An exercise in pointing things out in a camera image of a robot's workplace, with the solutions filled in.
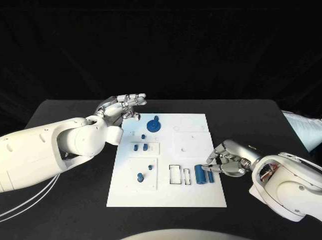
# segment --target robotic hand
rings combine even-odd
[[[210,165],[220,157],[221,164]],[[202,169],[240,177],[251,171],[250,194],[289,220],[297,222],[306,214],[322,221],[322,171],[310,161],[280,153],[264,156],[253,146],[225,140],[214,149]]]
[[[0,193],[28,187],[90,160],[105,142],[117,145],[123,119],[140,115],[145,94],[107,98],[86,118],[51,123],[0,137]]]

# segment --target table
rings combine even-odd
[[[73,117],[87,117],[99,100],[47,100],[27,124],[35,127]],[[225,139],[247,142],[264,154],[309,154],[286,118],[270,100],[148,100],[142,113],[205,114],[212,144]],[[106,207],[116,146],[106,144],[100,154],[61,174],[48,195],[21,215],[0,223],[0,240],[71,239],[117,240],[140,232],[192,228],[218,231],[250,239],[322,238],[322,223],[306,216],[300,222],[281,218],[248,194],[250,174],[221,175],[227,208]],[[20,204],[46,182],[0,194],[0,213]]]

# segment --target white pillow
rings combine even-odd
[[[281,112],[306,147],[306,150],[312,151],[322,143],[322,119],[307,119],[292,112]]]

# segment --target white board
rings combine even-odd
[[[161,129],[153,133],[146,130],[146,123],[155,116]],[[106,206],[227,207],[218,173],[212,174],[214,183],[208,177],[207,184],[198,185],[195,181],[194,166],[205,164],[212,151],[205,115],[142,113],[139,121],[132,118],[123,121],[122,129]],[[179,165],[181,184],[169,184],[171,165]],[[142,182],[138,182],[138,173],[143,174]]]

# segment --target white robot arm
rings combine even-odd
[[[220,157],[221,164],[210,165]],[[322,171],[310,161],[280,153],[264,156],[253,146],[225,140],[214,149],[202,169],[240,177],[251,171],[250,194],[289,220],[297,222],[306,214],[322,221]]]
[[[110,97],[87,118],[73,118],[0,137],[0,193],[28,187],[90,160],[105,142],[117,145],[123,119],[140,115],[145,94]]]

